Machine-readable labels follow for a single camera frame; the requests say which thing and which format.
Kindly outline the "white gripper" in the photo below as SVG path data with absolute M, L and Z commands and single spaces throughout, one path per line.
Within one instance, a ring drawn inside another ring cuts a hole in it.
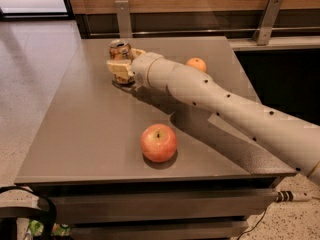
M 132 48 L 130 59 L 133 60 L 108 60 L 106 62 L 108 70 L 117 79 L 128 81 L 133 77 L 137 84 L 146 88 L 163 89 L 164 84 L 156 79 L 153 64 L 163 56 L 153 52 L 145 53 L 145 50 Z

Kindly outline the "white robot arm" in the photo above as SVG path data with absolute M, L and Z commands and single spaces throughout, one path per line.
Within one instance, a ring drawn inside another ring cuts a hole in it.
M 134 80 L 220 116 L 240 132 L 320 184 L 320 127 L 233 94 L 192 66 L 134 48 L 109 50 L 108 70 L 120 83 Z

